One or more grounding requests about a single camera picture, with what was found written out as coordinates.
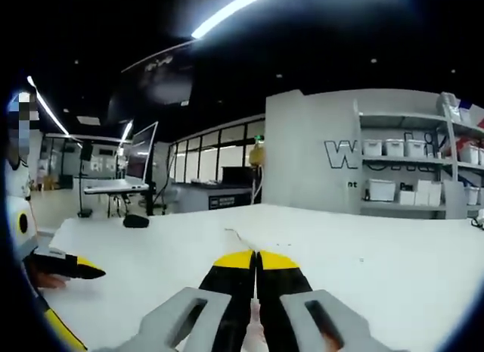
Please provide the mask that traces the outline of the person's left hand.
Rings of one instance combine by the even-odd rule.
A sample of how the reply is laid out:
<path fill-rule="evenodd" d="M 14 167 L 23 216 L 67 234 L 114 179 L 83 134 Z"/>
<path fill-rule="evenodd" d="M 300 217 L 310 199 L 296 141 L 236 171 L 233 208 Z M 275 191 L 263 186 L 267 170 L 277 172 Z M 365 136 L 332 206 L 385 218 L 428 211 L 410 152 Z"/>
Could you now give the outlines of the person's left hand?
<path fill-rule="evenodd" d="M 59 279 L 57 276 L 39 271 L 33 272 L 33 284 L 37 288 L 56 289 L 66 287 L 66 282 L 64 280 Z"/>

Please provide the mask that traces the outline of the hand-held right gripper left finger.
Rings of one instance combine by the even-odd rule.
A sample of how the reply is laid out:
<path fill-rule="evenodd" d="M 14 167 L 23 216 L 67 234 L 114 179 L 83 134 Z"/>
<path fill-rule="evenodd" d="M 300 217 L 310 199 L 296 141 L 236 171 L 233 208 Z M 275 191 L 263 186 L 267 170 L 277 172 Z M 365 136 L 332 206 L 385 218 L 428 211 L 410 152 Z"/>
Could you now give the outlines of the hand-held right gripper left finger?
<path fill-rule="evenodd" d="M 220 257 L 197 288 L 186 287 L 150 311 L 138 332 L 103 351 L 241 351 L 251 317 L 256 252 Z"/>

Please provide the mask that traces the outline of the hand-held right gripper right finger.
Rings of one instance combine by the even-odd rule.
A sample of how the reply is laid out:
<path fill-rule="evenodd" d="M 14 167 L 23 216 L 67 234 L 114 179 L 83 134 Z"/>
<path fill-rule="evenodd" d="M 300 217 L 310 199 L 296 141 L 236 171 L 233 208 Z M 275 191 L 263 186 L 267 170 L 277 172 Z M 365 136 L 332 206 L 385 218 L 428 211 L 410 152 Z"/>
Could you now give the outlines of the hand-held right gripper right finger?
<path fill-rule="evenodd" d="M 289 257 L 257 253 L 259 316 L 270 351 L 391 351 L 368 321 L 324 289 L 313 289 Z"/>

